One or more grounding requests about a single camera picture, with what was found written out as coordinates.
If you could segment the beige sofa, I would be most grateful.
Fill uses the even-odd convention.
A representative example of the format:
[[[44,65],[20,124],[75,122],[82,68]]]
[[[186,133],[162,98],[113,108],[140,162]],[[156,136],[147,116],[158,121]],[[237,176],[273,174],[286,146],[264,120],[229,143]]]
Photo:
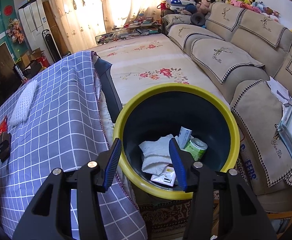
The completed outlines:
[[[277,127],[283,95],[292,97],[292,31],[263,14],[226,3],[210,6],[205,27],[168,14],[164,33],[210,78],[230,105],[240,132],[243,175],[268,212],[292,211],[292,157]]]

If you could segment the cream curtains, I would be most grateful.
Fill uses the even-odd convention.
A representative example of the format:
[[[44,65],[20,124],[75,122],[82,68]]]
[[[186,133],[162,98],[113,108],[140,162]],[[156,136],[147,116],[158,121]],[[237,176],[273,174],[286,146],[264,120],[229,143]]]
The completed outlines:
[[[122,27],[139,15],[160,18],[165,0],[43,0],[47,1],[71,52],[93,48],[96,36]]]

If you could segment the small green-lid jar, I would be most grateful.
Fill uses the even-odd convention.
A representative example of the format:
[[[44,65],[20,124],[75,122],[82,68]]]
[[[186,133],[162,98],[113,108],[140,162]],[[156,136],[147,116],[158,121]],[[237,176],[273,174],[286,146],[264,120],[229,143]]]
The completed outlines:
[[[184,150],[189,152],[195,161],[198,161],[203,157],[207,148],[208,146],[205,142],[197,138],[192,138],[189,140]]]

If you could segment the floral bed mat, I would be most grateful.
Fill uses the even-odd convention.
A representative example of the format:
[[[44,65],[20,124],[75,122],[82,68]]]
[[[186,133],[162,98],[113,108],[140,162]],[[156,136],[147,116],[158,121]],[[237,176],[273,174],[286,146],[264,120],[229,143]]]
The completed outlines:
[[[197,86],[226,101],[203,70],[163,34],[102,44],[92,51],[111,63],[111,77],[123,105],[163,83]]]

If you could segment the white foam fruit net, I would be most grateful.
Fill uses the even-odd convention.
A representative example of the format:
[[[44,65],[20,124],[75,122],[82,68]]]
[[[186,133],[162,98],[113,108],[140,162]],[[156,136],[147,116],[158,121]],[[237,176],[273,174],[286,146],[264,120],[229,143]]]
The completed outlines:
[[[17,126],[27,120],[37,87],[38,81],[34,80],[26,86],[19,96],[9,121],[12,126]]]

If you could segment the blue checkered tablecloth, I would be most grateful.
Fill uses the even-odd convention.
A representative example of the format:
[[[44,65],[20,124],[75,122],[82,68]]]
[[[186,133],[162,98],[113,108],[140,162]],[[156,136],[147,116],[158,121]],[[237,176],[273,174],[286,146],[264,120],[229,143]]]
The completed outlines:
[[[0,228],[12,239],[34,195],[56,168],[70,172],[109,149],[105,126],[110,117],[102,101],[99,70],[110,64],[93,51],[74,53],[35,76],[26,120],[12,116],[28,85],[1,107],[0,123],[8,124],[10,157],[0,163]]]

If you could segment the white barcode box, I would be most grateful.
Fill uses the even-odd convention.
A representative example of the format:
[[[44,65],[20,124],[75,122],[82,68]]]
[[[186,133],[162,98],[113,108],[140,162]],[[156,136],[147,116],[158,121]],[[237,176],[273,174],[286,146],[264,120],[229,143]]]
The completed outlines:
[[[167,166],[160,175],[152,175],[151,182],[159,186],[173,187],[176,181],[176,172],[172,166]]]

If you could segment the red snack packet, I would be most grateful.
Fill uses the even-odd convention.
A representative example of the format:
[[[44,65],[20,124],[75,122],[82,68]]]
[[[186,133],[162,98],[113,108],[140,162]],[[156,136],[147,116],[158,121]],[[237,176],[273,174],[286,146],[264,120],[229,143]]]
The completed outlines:
[[[0,123],[0,136],[2,135],[2,133],[7,133],[7,130],[8,130],[7,116],[5,116],[2,122]]]

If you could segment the black tower fan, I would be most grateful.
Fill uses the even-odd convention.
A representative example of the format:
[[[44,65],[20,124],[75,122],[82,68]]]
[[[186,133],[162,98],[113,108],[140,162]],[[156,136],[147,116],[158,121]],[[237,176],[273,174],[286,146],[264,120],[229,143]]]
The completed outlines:
[[[43,40],[45,42],[46,48],[49,51],[49,54],[51,56],[51,58],[53,59],[54,63],[58,62],[61,60],[61,54],[58,50],[58,47],[54,41],[54,38],[51,34],[51,32],[49,31],[49,29],[44,29],[42,31],[42,37]]]

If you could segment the plush toy pile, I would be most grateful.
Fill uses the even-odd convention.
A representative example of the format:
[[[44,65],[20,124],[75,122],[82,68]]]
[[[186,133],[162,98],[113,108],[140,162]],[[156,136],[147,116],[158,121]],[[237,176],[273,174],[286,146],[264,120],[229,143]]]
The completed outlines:
[[[266,19],[271,18],[276,22],[280,21],[278,11],[267,7],[263,1],[258,0],[165,0],[158,6],[158,9],[162,11],[171,10],[173,14],[194,15],[200,13],[205,16],[210,11],[210,6],[216,2],[251,10],[263,14]]]

